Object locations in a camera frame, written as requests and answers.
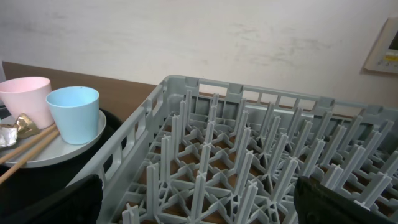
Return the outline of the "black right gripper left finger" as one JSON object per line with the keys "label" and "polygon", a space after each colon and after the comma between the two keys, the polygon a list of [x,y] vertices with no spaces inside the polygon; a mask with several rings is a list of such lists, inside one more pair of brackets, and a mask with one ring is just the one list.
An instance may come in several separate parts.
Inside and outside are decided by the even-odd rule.
{"label": "black right gripper left finger", "polygon": [[1,218],[2,224],[96,223],[103,199],[103,181],[88,175],[64,189]]}

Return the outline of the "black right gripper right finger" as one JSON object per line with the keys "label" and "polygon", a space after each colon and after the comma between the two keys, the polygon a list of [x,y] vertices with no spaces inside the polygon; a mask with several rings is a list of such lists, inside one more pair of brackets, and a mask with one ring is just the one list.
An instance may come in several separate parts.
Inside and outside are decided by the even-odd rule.
{"label": "black right gripper right finger", "polygon": [[393,224],[304,176],[297,179],[294,206],[299,224]]}

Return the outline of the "wooden chopstick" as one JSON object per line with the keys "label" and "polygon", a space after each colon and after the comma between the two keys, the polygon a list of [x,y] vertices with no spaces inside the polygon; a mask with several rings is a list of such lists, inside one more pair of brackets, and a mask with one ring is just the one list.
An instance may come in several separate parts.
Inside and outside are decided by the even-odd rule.
{"label": "wooden chopstick", "polygon": [[57,126],[55,124],[51,125],[49,128],[45,129],[38,135],[36,135],[33,139],[31,139],[29,142],[22,144],[21,146],[17,147],[14,149],[12,152],[6,154],[1,158],[1,163],[5,163],[9,159],[17,156],[18,154],[24,152],[28,148],[32,147],[33,145],[37,144],[39,141],[43,140],[44,137],[48,136],[49,134],[53,133],[54,131],[57,130]]}
{"label": "wooden chopstick", "polygon": [[27,161],[29,161],[31,158],[35,157],[45,147],[47,147],[59,134],[60,134],[59,130],[56,129],[54,132],[52,132],[49,135],[49,137],[46,137],[36,147],[31,149],[23,158],[21,158],[15,165],[13,165],[6,173],[4,173],[1,176],[0,183],[2,184],[8,178],[10,178],[10,176],[12,176],[18,169],[20,169]]}

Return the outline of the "gold foil wrapper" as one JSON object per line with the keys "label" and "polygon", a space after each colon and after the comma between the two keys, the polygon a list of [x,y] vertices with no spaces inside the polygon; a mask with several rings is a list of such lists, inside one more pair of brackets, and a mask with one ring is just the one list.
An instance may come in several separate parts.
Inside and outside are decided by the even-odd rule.
{"label": "gold foil wrapper", "polygon": [[13,146],[18,139],[25,139],[39,133],[40,130],[36,124],[22,113],[14,124],[1,124],[1,148]]}

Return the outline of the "blue plastic cup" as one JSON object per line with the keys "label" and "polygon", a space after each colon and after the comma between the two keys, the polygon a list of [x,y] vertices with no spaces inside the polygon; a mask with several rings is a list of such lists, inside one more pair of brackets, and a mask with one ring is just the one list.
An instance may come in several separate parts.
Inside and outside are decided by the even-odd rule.
{"label": "blue plastic cup", "polygon": [[99,101],[99,92],[86,86],[60,88],[46,96],[49,110],[66,143],[86,144],[96,137]]}

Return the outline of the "pink plastic cup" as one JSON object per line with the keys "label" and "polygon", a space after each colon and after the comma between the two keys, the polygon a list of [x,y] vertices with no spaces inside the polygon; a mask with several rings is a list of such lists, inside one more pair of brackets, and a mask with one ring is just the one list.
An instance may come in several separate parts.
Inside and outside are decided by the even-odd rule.
{"label": "pink plastic cup", "polygon": [[48,78],[15,78],[1,83],[1,100],[13,118],[24,113],[39,129],[45,129],[54,123],[46,102],[51,91]]}

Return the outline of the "grey dishwasher rack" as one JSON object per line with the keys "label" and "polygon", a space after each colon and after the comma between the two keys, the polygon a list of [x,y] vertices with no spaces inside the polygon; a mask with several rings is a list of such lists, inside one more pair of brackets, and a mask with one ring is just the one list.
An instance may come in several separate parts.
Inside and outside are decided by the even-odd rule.
{"label": "grey dishwasher rack", "polygon": [[306,176],[397,221],[397,110],[164,78],[75,180],[103,183],[98,223],[297,223]]}

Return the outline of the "black round tray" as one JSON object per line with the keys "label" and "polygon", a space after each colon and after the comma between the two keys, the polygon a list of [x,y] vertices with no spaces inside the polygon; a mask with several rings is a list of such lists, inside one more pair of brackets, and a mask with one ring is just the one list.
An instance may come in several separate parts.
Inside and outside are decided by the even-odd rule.
{"label": "black round tray", "polygon": [[80,155],[59,164],[19,169],[1,184],[1,218],[42,200],[65,188],[100,147],[116,132],[123,121],[102,109],[106,127],[100,139]]}

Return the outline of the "wall control panel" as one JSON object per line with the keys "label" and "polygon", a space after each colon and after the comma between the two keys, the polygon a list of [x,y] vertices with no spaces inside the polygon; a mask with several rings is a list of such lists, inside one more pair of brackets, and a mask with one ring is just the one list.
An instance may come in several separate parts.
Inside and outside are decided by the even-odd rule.
{"label": "wall control panel", "polygon": [[387,19],[364,63],[364,69],[397,75],[397,17]]}

